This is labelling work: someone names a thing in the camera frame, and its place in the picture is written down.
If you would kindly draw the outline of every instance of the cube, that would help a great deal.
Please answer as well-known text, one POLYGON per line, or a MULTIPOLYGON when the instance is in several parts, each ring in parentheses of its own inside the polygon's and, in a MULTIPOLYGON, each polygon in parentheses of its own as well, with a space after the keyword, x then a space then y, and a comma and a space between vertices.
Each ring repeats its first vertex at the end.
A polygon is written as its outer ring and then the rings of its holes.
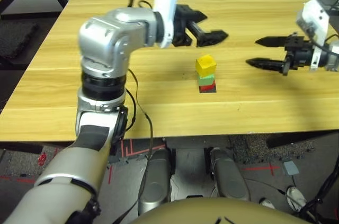
POLYGON ((201 77, 206 77, 216 72, 217 63, 210 55, 198 58, 195 62, 195 69, 201 77))
POLYGON ((212 89, 214 89, 214 87, 216 87, 216 82, 215 81, 213 81, 213 84, 211 84, 211 85, 199 86, 199 90, 201 92, 204 92, 204 91, 212 90, 212 89))
POLYGON ((206 86, 213 84, 213 81, 215 80, 214 74, 210 74, 206 77, 202 77, 198 74, 198 84, 199 86, 206 86))

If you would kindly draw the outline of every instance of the shoe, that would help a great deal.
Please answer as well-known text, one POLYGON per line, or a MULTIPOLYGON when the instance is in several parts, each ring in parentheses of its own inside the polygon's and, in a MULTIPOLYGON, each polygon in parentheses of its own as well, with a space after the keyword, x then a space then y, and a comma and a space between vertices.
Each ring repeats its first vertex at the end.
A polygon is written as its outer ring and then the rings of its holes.
POLYGON ((271 202, 269 199, 266 199, 266 198, 260 199, 259 204, 261 204, 261 205, 264 206, 264 207, 268 207, 268 208, 271 208, 271 209, 275 209, 275 207, 274 207, 274 205, 272 204, 272 202, 271 202))
POLYGON ((300 212, 301 208, 307 203, 304 195, 294 186, 287 188, 286 198, 289 206, 294 212, 300 212))

